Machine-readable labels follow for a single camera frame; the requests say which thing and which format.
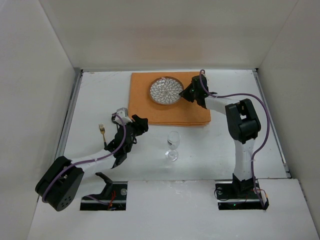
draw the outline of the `plate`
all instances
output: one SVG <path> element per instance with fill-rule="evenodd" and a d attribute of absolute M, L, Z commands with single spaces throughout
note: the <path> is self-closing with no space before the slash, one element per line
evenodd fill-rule
<path fill-rule="evenodd" d="M 171 76 L 159 77 L 151 83 L 149 95 L 157 104 L 171 105 L 180 100 L 179 93 L 184 90 L 183 84 Z"/>

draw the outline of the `screw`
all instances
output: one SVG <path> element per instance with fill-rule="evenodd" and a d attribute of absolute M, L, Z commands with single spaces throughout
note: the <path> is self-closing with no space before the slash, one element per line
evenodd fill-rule
<path fill-rule="evenodd" d="M 122 188 L 121 191 L 120 191 L 120 194 L 121 194 L 122 196 L 127 195 L 127 189 Z"/>

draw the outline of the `white wall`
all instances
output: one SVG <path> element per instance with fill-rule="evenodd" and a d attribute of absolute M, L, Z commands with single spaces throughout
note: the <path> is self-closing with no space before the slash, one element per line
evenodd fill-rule
<path fill-rule="evenodd" d="M 38 0 L 1 6 L 0 239 L 23 240 L 36 207 L 35 186 L 53 160 L 75 73 Z"/>
<path fill-rule="evenodd" d="M 74 67 L 257 68 L 297 0 L 40 0 Z"/>
<path fill-rule="evenodd" d="M 258 70 L 289 169 L 320 233 L 320 1 L 299 0 Z"/>

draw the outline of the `glass base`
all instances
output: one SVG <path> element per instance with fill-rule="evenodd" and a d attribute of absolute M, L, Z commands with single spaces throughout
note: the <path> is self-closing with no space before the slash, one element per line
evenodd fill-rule
<path fill-rule="evenodd" d="M 174 162 L 178 159 L 179 153 L 176 150 L 168 150 L 165 153 L 165 157 L 166 157 L 166 159 Z"/>

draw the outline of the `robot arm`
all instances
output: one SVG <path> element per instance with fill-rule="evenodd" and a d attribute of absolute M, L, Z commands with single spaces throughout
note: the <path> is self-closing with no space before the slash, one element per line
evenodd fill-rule
<path fill-rule="evenodd" d="M 208 91 L 207 79 L 202 76 L 202 83 Z M 255 108 L 250 99 L 234 100 L 209 96 L 200 84 L 199 76 L 194 76 L 191 84 L 179 94 L 189 102 L 196 101 L 205 109 L 226 115 L 228 130 L 235 144 L 235 168 L 233 185 L 241 193 L 253 188 L 251 157 L 255 139 L 261 130 Z"/>
<path fill-rule="evenodd" d="M 118 109 L 117 115 L 125 125 L 118 128 L 114 140 L 105 145 L 104 149 L 76 159 L 68 159 L 65 156 L 58 157 L 36 185 L 35 191 L 41 197 L 45 197 L 43 200 L 56 211 L 65 209 L 75 198 L 92 194 L 107 196 L 110 193 L 113 182 L 101 171 L 119 166 L 127 158 L 127 153 L 131 151 L 133 144 L 137 143 L 136 137 L 149 129 L 147 118 L 133 115 L 132 121 L 128 117 L 126 108 Z M 121 124 L 114 118 L 112 121 L 118 125 Z M 123 139 L 124 143 L 118 151 L 110 155 L 120 146 Z"/>

